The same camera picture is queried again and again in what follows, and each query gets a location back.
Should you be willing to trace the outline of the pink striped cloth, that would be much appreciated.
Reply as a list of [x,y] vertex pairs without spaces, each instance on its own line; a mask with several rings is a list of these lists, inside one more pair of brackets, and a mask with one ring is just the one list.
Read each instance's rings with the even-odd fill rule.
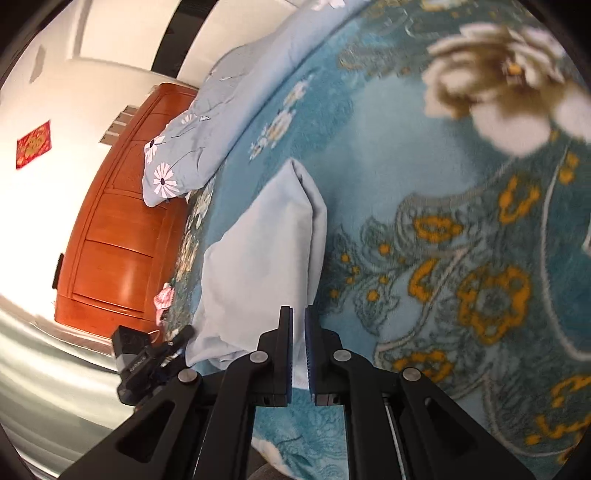
[[165,282],[153,298],[153,305],[155,308],[155,324],[160,326],[162,323],[162,317],[164,313],[170,308],[174,299],[174,287]]

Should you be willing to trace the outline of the teal floral bed blanket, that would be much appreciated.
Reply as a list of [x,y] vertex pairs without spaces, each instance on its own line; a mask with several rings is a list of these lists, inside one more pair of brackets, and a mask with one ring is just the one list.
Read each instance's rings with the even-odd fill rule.
[[315,305],[415,367],[539,479],[590,425],[590,92],[522,1],[367,1],[266,100],[191,202],[170,329],[208,246],[287,159],[328,208]]

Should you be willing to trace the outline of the orange wooden headboard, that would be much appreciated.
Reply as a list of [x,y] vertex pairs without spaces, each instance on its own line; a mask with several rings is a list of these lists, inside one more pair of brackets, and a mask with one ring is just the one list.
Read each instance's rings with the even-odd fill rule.
[[187,205],[180,198],[145,205],[143,149],[195,96],[191,88],[159,85],[111,146],[56,271],[57,323],[104,338],[120,325],[156,330],[153,298],[172,277]]

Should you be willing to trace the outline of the red wall decoration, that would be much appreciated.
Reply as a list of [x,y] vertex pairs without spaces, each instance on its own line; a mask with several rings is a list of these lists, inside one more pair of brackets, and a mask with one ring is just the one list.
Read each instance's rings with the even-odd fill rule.
[[51,150],[51,124],[46,121],[17,141],[16,169],[20,170]]

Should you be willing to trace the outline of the white wardrobe with black stripe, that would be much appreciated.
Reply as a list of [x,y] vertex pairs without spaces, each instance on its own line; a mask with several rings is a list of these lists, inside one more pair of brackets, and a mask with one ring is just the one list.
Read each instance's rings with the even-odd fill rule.
[[301,1],[79,1],[75,57],[194,87],[221,57],[263,38]]

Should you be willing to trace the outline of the wall switch panel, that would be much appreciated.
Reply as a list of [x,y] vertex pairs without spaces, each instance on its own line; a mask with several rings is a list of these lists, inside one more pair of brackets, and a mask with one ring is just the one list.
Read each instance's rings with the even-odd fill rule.
[[137,113],[138,108],[135,106],[127,105],[117,117],[113,120],[110,126],[107,128],[105,133],[100,139],[100,143],[108,146],[113,146],[119,137],[122,135],[127,125],[130,123],[134,115]]

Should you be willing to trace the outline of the light blue t-shirt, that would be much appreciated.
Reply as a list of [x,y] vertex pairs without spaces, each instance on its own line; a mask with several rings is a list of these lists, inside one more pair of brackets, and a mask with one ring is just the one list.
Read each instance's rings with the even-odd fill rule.
[[301,162],[287,159],[204,253],[187,365],[228,368],[276,329],[287,306],[293,311],[293,385],[308,388],[304,311],[317,296],[327,231],[328,208],[314,179]]

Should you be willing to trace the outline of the grey daisy print duvet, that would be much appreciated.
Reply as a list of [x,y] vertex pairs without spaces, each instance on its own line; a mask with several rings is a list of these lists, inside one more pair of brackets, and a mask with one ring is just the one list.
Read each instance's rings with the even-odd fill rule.
[[308,1],[266,37],[230,50],[189,107],[143,148],[143,202],[155,207],[203,187],[266,100],[367,1]]

